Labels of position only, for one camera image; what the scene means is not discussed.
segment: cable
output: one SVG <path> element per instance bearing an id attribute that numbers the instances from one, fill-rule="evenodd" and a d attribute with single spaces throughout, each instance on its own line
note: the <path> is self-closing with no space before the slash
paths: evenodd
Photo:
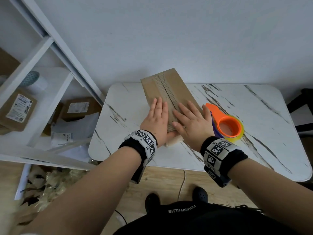
<path id="1" fill-rule="evenodd" d="M 122 218 L 124 219 L 125 223 L 127 224 L 126 219 L 124 218 L 124 216 L 123 216 L 119 211 L 117 211 L 117 210 L 115 210 L 115 212 L 118 213 L 119 215 L 121 215 Z"/>
<path id="2" fill-rule="evenodd" d="M 186 172 L 185 172 L 185 170 L 183 170 L 183 171 L 184 171 L 184 180 L 182 182 L 182 185 L 180 186 L 177 201 L 179 201 L 180 193 L 182 192 L 182 187 L 183 187 L 185 180 L 186 180 Z"/>

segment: white marble tabletop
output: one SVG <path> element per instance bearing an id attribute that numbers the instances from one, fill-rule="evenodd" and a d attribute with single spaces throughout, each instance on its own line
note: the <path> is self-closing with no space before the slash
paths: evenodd
<path id="1" fill-rule="evenodd" d="M 312 168 L 282 94 L 269 85 L 186 84 L 199 105 L 217 105 L 244 125 L 236 144 L 253 160 L 294 181 L 306 181 Z M 139 129 L 149 106 L 141 83 L 116 83 L 107 94 L 89 155 L 103 161 L 129 133 Z M 183 142 L 157 150 L 150 166 L 204 171 L 201 154 Z"/>

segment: forearm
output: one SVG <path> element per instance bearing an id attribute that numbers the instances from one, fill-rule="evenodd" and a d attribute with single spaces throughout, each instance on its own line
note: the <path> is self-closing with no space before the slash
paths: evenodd
<path id="1" fill-rule="evenodd" d="M 249 158 L 233 166 L 228 176 L 268 216 L 313 234 L 312 191 Z"/>
<path id="2" fill-rule="evenodd" d="M 53 201 L 24 232 L 100 234 L 140 163 L 135 149 L 120 148 Z"/>

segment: hand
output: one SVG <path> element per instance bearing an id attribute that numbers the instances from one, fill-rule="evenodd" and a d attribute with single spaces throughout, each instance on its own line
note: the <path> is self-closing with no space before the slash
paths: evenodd
<path id="1" fill-rule="evenodd" d="M 176 131 L 167 133 L 168 107 L 167 102 L 162 104 L 162 98 L 153 99 L 148 116 L 140 125 L 140 129 L 153 133 L 157 139 L 157 147 L 161 147 L 167 140 L 179 135 Z"/>
<path id="2" fill-rule="evenodd" d="M 191 101 L 188 101 L 188 105 L 192 112 L 182 103 L 178 104 L 185 115 L 177 110 L 173 110 L 176 118 L 178 118 L 186 128 L 178 122 L 173 122 L 173 126 L 193 150 L 200 152 L 203 142 L 208 137 L 214 136 L 211 113 L 210 110 L 203 105 L 202 109 L 205 114 L 205 118 L 203 118 L 200 111 Z"/>

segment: black shoe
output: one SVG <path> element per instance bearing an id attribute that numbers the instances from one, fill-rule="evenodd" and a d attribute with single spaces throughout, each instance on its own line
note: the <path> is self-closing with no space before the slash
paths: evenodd
<path id="1" fill-rule="evenodd" d="M 151 213 L 151 211 L 155 210 L 161 205 L 160 199 L 157 194 L 151 193 L 147 196 L 145 201 L 146 212 Z"/>
<path id="2" fill-rule="evenodd" d="M 200 201 L 208 203 L 209 197 L 205 189 L 197 186 L 196 188 L 194 188 L 194 191 L 193 191 L 193 202 L 197 203 Z"/>

